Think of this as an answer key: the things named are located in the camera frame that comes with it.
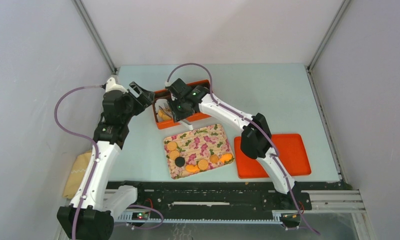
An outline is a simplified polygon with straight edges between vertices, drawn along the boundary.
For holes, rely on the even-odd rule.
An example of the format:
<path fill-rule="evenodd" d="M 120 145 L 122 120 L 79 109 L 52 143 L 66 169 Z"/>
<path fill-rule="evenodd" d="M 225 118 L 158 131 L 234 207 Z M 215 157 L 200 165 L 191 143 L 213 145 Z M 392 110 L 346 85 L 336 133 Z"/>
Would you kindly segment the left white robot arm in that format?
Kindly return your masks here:
<path fill-rule="evenodd" d="M 130 120 L 154 103 L 155 93 L 135 82 L 125 88 L 117 83 L 97 85 L 104 89 L 100 121 L 93 137 L 73 132 L 58 120 L 58 109 L 65 97 L 81 90 L 70 90 L 59 98 L 54 109 L 54 120 L 63 131 L 89 140 L 93 149 L 83 180 L 69 206 L 62 206 L 57 219 L 72 240 L 108 240 L 113 232 L 114 218 L 126 207 L 140 208 L 146 195 L 135 187 L 122 187 L 113 197 L 104 201 L 112 166 L 123 149 L 129 133 Z"/>

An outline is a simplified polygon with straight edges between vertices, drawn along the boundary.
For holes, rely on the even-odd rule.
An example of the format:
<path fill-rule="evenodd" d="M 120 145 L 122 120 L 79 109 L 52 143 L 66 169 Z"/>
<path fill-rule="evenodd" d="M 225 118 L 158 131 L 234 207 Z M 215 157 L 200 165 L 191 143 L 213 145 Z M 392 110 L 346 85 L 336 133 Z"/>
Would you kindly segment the orange cookie tin box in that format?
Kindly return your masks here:
<path fill-rule="evenodd" d="M 204 79 L 204 80 L 199 80 L 199 81 L 195 81 L 195 82 L 191 82 L 191 83 L 187 83 L 187 86 L 190 86 L 191 88 L 194 88 L 196 86 L 202 86 L 202 87 L 206 87 L 209 88 L 210 87 L 210 82 L 208 79 Z M 154 106 L 153 106 L 153 111 L 155 112 L 155 122 L 157 125 L 157 128 L 160 130 L 163 129 L 167 129 L 167 128 L 171 128 L 171 127 L 175 127 L 178 126 L 179 123 L 177 122 L 173 122 L 172 119 L 170 120 L 163 120 L 159 115 L 159 104 L 157 103 L 158 100 L 168 100 L 170 99 L 171 94 L 167 89 L 162 89 L 162 90 L 158 90 L 155 91 L 155 97 L 154 97 Z M 202 119 L 206 119 L 209 118 L 210 116 L 204 113 L 195 113 L 192 116 L 186 118 L 185 120 L 192 123 L 195 121 L 199 121 Z"/>

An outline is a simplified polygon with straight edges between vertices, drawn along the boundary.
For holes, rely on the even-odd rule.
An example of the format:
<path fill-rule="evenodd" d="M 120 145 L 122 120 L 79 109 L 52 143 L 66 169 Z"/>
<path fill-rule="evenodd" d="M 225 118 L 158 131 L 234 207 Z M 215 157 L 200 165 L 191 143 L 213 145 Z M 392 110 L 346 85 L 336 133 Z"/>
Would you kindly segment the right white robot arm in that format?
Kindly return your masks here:
<path fill-rule="evenodd" d="M 211 89 L 201 85 L 191 87 L 180 78 L 173 83 L 165 82 L 165 88 L 171 94 L 168 105 L 173 120 L 178 122 L 195 113 L 203 113 L 238 130 L 241 151 L 259 162 L 271 178 L 275 190 L 280 193 L 279 204 L 285 209 L 298 204 L 299 197 L 292 190 L 295 180 L 280 160 L 280 152 L 272 141 L 264 115 L 242 112 L 220 100 Z"/>

